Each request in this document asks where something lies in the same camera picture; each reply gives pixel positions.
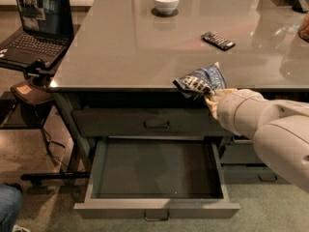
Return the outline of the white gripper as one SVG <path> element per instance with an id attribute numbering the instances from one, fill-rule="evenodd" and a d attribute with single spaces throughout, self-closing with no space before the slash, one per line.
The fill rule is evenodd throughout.
<path id="1" fill-rule="evenodd" d="M 267 100 L 258 92 L 236 88 L 216 89 L 204 95 L 211 115 L 227 131 L 253 136 L 267 122 Z"/>

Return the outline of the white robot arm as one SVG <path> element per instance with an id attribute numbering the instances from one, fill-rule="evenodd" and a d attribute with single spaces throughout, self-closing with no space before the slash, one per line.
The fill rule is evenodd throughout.
<path id="1" fill-rule="evenodd" d="M 308 103 L 267 100 L 250 89 L 218 89 L 204 99 L 222 128 L 250 139 L 267 167 L 309 192 Z"/>

